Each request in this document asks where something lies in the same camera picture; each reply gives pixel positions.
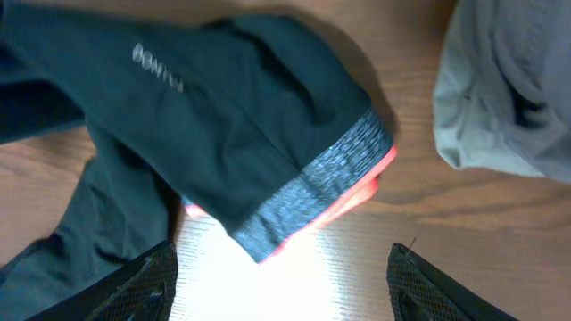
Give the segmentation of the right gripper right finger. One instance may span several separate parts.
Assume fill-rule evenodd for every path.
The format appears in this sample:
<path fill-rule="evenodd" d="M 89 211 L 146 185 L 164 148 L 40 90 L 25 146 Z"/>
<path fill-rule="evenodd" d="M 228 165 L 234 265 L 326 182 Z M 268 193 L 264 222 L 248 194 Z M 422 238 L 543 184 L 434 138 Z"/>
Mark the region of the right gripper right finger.
<path fill-rule="evenodd" d="M 396 321 L 516 321 L 401 243 L 392 246 L 386 281 Z"/>

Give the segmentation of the black leggings with coral waistband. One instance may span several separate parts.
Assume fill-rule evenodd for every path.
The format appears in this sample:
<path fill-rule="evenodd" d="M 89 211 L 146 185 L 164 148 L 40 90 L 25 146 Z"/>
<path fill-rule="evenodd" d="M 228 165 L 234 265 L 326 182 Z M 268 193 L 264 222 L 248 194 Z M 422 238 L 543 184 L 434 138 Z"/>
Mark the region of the black leggings with coral waistband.
<path fill-rule="evenodd" d="M 1 270 L 1 317 L 86 290 L 170 235 L 177 201 L 256 262 L 367 200 L 396 151 L 367 92 L 284 16 L 185 28 L 5 1 L 1 139 L 85 125 L 62 221 Z"/>

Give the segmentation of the grey folded trousers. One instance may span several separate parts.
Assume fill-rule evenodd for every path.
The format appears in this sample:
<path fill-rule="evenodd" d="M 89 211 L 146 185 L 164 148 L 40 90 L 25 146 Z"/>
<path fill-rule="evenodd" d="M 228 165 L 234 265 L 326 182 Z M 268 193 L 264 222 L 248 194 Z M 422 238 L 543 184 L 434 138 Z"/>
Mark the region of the grey folded trousers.
<path fill-rule="evenodd" d="M 570 3 L 460 0 L 434 89 L 438 154 L 485 168 L 570 181 Z"/>

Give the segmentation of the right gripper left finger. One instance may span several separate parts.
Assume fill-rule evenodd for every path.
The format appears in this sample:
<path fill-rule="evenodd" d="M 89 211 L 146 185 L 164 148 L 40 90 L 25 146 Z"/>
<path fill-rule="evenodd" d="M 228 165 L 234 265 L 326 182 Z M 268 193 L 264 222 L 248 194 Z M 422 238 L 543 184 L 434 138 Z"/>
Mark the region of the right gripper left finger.
<path fill-rule="evenodd" d="M 176 295 L 175 244 L 163 241 L 32 321 L 168 321 Z"/>

